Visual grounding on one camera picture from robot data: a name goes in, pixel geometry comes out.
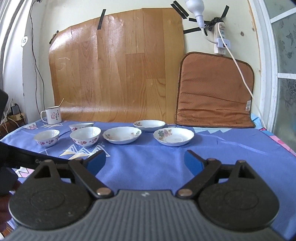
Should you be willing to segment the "person left hand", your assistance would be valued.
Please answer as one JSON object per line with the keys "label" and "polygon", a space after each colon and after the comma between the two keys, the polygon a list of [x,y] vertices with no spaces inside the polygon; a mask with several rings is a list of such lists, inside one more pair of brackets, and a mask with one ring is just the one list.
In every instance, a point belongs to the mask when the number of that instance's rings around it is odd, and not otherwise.
{"label": "person left hand", "polygon": [[7,195],[1,196],[0,199],[0,232],[5,231],[6,224],[9,220],[11,220],[11,214],[9,212],[9,200],[12,197],[11,192],[16,192],[16,190],[20,187],[21,182],[16,181],[12,190],[9,191]]}

